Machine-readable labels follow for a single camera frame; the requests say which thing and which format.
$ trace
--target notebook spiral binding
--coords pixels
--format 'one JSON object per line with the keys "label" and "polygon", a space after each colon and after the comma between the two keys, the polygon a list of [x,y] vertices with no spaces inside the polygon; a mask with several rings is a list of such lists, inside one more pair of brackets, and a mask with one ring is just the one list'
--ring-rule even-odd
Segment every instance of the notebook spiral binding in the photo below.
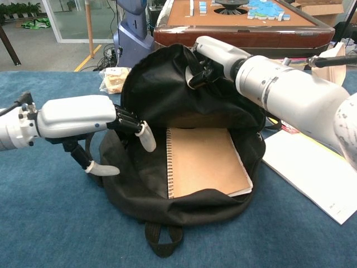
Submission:
{"label": "notebook spiral binding", "polygon": [[166,158],[167,158],[167,194],[168,198],[174,198],[173,196],[173,169],[172,169],[172,142],[171,142],[171,130],[166,130]]}

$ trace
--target black backpack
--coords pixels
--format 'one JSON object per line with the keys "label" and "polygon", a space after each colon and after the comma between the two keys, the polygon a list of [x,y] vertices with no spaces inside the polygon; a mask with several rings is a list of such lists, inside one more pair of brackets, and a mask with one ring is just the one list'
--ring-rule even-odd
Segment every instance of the black backpack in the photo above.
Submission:
{"label": "black backpack", "polygon": [[[193,90],[185,70],[203,70],[196,56],[179,44],[159,49],[138,63],[128,75],[121,106],[148,122],[157,148],[147,152],[135,135],[108,131],[100,145],[103,165],[120,169],[117,176],[96,177],[108,199],[121,212],[146,223],[145,235],[154,252],[170,256],[183,238],[183,226],[223,221],[245,210],[254,194],[229,197],[205,189],[185,197],[167,197],[166,128],[227,128],[253,185],[265,152],[260,131],[265,112],[241,96],[234,83],[220,78]],[[86,150],[89,152],[90,139]],[[159,244],[161,226],[172,242]]]}

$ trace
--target floor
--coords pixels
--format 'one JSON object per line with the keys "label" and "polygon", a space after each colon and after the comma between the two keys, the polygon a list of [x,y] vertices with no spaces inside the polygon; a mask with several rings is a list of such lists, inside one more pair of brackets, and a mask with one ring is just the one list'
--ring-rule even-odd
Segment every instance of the floor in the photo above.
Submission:
{"label": "floor", "polygon": [[[88,44],[58,44],[51,28],[27,30],[11,22],[3,26],[21,65],[15,66],[0,41],[0,71],[74,71],[89,55]],[[95,54],[81,68],[95,66],[103,57],[101,45]]]}

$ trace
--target brown notebook cover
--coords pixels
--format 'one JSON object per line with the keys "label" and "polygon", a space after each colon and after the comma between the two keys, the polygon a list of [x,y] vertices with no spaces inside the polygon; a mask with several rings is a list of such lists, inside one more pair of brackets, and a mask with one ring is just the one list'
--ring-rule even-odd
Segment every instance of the brown notebook cover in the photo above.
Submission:
{"label": "brown notebook cover", "polygon": [[203,189],[231,197],[250,193],[250,180],[225,128],[168,128],[168,198]]}

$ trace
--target robotic hand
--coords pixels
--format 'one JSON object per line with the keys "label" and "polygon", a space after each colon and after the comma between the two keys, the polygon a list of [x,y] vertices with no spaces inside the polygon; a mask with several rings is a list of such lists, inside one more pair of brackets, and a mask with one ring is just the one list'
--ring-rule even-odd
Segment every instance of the robotic hand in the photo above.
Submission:
{"label": "robotic hand", "polygon": [[31,94],[25,93],[12,107],[0,109],[0,151],[33,146],[34,139],[42,137],[52,144],[62,143],[86,173],[117,175],[118,168],[97,164],[78,144],[90,133],[106,129],[135,133],[148,152],[156,148],[148,124],[107,96],[49,100],[38,111]]}
{"label": "robotic hand", "polygon": [[194,52],[204,56],[205,70],[186,81],[195,89],[221,73],[237,91],[306,136],[332,147],[357,170],[357,93],[350,96],[334,83],[201,36]]}

